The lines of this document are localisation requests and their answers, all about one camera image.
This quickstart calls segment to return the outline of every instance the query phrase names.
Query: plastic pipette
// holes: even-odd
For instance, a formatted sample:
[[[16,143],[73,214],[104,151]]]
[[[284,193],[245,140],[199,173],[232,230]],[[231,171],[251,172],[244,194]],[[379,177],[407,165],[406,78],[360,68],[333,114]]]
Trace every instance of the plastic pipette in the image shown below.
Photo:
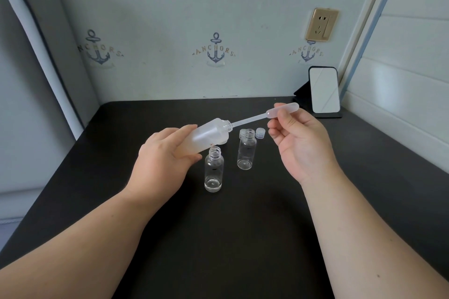
[[[250,117],[250,118],[238,121],[238,122],[231,123],[231,126],[233,128],[235,128],[240,125],[244,125],[246,123],[254,122],[257,120],[264,119],[264,118],[275,118],[278,116],[278,111],[280,109],[285,109],[289,113],[292,113],[292,112],[299,110],[299,108],[300,108],[300,106],[298,105],[298,103],[289,103],[289,104],[281,105],[280,107],[267,110],[267,112],[265,114],[260,114],[260,115],[253,116],[253,117]]]

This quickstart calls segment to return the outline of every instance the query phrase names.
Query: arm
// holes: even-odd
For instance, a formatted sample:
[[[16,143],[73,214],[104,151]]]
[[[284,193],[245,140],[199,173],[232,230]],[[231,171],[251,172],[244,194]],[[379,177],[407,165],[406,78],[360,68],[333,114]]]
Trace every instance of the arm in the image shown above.
[[[280,111],[268,127],[284,166],[306,196],[336,298],[449,297],[449,283],[344,175],[318,120],[303,109]]]
[[[120,193],[53,239],[0,270],[3,298],[111,298],[149,219],[180,188],[200,154],[173,152],[196,128],[166,128],[139,151]]]

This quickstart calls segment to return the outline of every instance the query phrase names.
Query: mirror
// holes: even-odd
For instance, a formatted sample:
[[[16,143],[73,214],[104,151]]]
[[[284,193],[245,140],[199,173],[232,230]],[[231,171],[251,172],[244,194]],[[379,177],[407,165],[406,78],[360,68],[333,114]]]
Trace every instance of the mirror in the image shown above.
[[[309,80],[313,112],[339,112],[340,95],[337,70],[327,67],[311,67]]]

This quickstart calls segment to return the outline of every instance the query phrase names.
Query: hand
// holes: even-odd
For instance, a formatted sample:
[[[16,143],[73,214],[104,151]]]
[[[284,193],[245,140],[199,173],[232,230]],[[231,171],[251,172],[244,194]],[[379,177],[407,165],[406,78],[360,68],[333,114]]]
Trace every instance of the hand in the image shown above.
[[[284,105],[276,103],[275,107]],[[287,171],[300,183],[339,170],[334,150],[324,126],[306,110],[289,114],[280,110],[268,122],[268,133],[279,147]]]
[[[200,154],[180,159],[173,155],[177,146],[196,127],[165,128],[151,135],[140,148],[131,177],[122,193],[134,203],[159,210],[181,187],[188,169],[202,158]]]

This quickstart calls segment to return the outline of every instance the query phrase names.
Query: black table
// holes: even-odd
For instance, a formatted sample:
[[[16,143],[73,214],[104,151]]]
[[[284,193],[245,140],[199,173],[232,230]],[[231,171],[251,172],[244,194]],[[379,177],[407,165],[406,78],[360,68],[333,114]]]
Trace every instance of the black table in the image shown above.
[[[6,244],[0,267],[119,192],[153,132],[215,117],[237,121],[290,101],[104,104]],[[350,112],[343,115],[322,121],[343,170],[390,226],[449,278],[449,175]],[[149,222],[115,298],[333,296],[304,194],[276,145],[268,134],[259,140],[248,171],[237,167],[238,145],[236,129],[222,146],[218,193],[204,189],[203,162],[189,170],[180,191]]]

